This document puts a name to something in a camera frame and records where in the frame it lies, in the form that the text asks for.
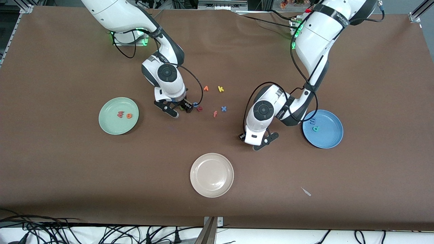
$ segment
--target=green led light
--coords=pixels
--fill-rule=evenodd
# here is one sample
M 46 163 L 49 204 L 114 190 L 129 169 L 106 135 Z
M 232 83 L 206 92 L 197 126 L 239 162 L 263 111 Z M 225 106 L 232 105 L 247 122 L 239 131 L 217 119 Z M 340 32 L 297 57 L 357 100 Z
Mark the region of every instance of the green led light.
M 147 46 L 147 45 L 148 45 L 148 41 L 149 41 L 149 37 L 147 36 L 146 38 L 144 38 L 144 39 L 141 41 L 141 43 L 142 43 L 144 46 Z
M 295 34 L 295 38 L 297 38 L 298 37 L 298 35 L 300 34 L 300 32 L 301 32 L 301 29 L 303 29 L 303 25 L 301 25 L 300 26 L 300 28 L 297 30 L 297 32 L 296 32 L 296 34 Z

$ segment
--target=brown table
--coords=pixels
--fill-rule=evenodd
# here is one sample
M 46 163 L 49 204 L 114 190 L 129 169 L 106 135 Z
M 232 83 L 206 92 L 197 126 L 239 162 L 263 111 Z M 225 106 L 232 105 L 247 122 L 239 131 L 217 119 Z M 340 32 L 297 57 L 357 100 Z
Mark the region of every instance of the brown table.
M 152 41 L 127 59 L 84 8 L 23 16 L 0 69 L 1 207 L 93 223 L 201 225 L 216 215 L 232 227 L 433 229 L 434 65 L 418 24 L 387 15 L 349 27 L 334 45 L 318 96 L 344 125 L 341 144 L 315 148 L 301 126 L 276 120 L 280 137 L 254 152 L 237 138 L 250 93 L 265 81 L 303 85 L 288 29 L 224 10 L 165 10 L 156 20 L 210 87 L 202 112 L 172 119 L 154 106 L 140 72 Z M 108 135 L 98 113 L 120 96 L 137 102 L 140 118 L 126 135 Z M 227 112 L 213 118 L 221 106 Z M 189 179 L 208 152 L 235 171 L 215 199 Z

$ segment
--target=metal frame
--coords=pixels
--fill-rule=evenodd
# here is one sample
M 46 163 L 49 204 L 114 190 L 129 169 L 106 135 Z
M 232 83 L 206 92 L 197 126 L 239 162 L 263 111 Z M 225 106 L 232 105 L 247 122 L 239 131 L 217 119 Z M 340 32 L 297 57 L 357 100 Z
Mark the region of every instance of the metal frame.
M 16 29 L 18 28 L 18 24 L 21 21 L 21 17 L 23 17 L 22 13 L 20 13 L 20 16 L 18 16 L 18 19 L 16 20 L 16 24 L 15 24 L 15 27 L 13 28 L 12 35 L 10 35 L 10 38 L 9 38 L 9 41 L 7 42 L 7 46 L 4 50 L 3 56 L 0 59 L 0 68 L 3 65 L 4 58 L 6 57 L 7 51 L 9 50 L 9 46 L 12 43 L 13 36 L 15 35 Z
M 434 0 L 424 0 L 413 12 L 408 14 L 408 18 L 412 23 L 418 23 L 421 21 L 420 17 L 424 14 L 428 9 L 430 9 L 434 5 Z
M 216 241 L 218 222 L 218 217 L 208 217 L 208 219 L 205 219 L 205 225 L 194 244 L 214 244 Z
M 204 218 L 204 225 L 207 223 L 208 219 L 210 219 L 210 217 Z M 217 217 L 217 227 L 223 227 L 223 217 Z
M 20 8 L 20 13 L 31 13 L 33 6 L 45 5 L 46 0 L 13 0 Z

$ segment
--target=metal bracket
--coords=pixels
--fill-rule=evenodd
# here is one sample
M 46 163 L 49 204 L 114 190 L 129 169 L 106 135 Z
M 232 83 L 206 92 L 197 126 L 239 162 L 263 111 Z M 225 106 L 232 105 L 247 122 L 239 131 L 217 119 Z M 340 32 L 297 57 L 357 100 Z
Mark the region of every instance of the metal bracket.
M 279 133 L 274 132 L 269 134 L 268 136 L 264 136 L 262 138 L 262 143 L 259 146 L 253 146 L 253 150 L 259 151 L 261 148 L 269 145 L 272 141 L 276 140 L 279 137 Z
M 427 12 L 434 5 L 434 0 L 424 0 L 417 8 L 408 14 L 408 18 L 412 23 L 419 23 L 421 19 L 419 18 Z
M 208 217 L 194 244 L 215 244 L 218 217 Z
M 209 218 L 210 217 L 204 218 L 204 225 L 207 223 Z M 223 217 L 217 217 L 217 227 L 222 227 L 222 226 L 223 226 Z
M 413 19 L 411 12 L 408 14 L 408 18 L 409 18 L 410 22 L 412 22 L 412 23 L 419 23 L 421 21 L 421 19 L 419 17 L 416 19 Z
M 6 46 L 5 50 L 4 50 L 3 56 L 1 56 L 1 59 L 0 59 L 0 68 L 3 65 L 3 62 L 4 62 L 4 59 L 6 58 L 7 52 L 9 51 L 10 44 L 12 43 L 12 39 L 15 36 L 15 32 L 16 32 L 16 30 L 18 28 L 18 24 L 21 21 L 21 17 L 23 17 L 22 14 L 20 14 L 20 16 L 18 16 L 18 19 L 16 20 L 15 27 L 13 28 L 12 34 L 10 35 L 10 38 L 9 38 L 9 41 L 7 42 L 7 46 Z
M 179 113 L 174 109 L 179 103 L 178 102 L 157 102 L 154 101 L 154 104 L 159 107 L 163 112 L 177 119 L 179 117 Z
M 21 8 L 20 14 L 31 13 L 33 11 L 33 5 L 30 5 L 30 4 L 25 4 L 25 5 L 26 6 L 23 8 L 20 5 L 20 8 Z

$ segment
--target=green plate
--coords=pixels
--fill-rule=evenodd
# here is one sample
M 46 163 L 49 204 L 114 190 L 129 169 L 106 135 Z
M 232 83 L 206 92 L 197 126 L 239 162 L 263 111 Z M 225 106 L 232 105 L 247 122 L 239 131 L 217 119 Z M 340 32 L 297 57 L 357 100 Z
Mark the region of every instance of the green plate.
M 123 111 L 122 118 L 118 113 Z M 108 101 L 99 111 L 99 126 L 101 129 L 111 135 L 120 135 L 131 130 L 138 119 L 138 107 L 136 103 L 126 97 L 117 97 Z

